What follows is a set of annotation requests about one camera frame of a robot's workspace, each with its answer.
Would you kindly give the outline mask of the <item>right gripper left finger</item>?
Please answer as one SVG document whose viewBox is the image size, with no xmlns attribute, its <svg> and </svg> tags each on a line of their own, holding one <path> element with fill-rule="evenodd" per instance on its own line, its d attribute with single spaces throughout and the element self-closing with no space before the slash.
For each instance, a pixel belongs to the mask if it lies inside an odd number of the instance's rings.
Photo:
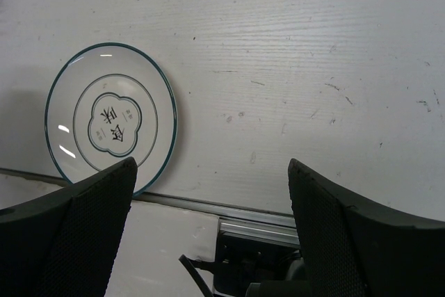
<svg viewBox="0 0 445 297">
<path fill-rule="evenodd" d="M 104 296 L 131 208 L 126 158 L 71 186 L 1 210 L 2 296 Z"/>
</svg>

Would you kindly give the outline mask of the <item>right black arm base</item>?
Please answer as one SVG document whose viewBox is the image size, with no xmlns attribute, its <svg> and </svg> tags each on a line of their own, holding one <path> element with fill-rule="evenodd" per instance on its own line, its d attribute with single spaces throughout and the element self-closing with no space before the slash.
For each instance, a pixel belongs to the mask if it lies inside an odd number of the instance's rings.
<svg viewBox="0 0 445 297">
<path fill-rule="evenodd" d="M 212 260 L 182 255 L 203 296 L 309 296 L 296 227 L 220 218 Z"/>
</svg>

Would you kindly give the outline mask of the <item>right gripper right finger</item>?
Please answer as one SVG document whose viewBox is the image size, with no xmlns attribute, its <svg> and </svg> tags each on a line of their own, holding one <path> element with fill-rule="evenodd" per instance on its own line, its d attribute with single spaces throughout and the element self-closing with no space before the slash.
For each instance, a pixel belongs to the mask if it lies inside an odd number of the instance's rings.
<svg viewBox="0 0 445 297">
<path fill-rule="evenodd" d="M 444 222 L 379 204 L 296 159 L 288 178 L 313 296 L 444 295 Z"/>
</svg>

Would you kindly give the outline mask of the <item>white plate teal rim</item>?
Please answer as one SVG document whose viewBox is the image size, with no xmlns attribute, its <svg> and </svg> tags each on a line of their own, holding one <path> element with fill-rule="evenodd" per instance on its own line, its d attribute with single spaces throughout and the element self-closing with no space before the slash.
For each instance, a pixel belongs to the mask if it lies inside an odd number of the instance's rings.
<svg viewBox="0 0 445 297">
<path fill-rule="evenodd" d="M 161 176 L 177 142 L 177 103 L 167 76 L 146 53 L 119 42 L 71 57 L 44 111 L 49 154 L 69 183 L 131 157 L 139 195 Z"/>
</svg>

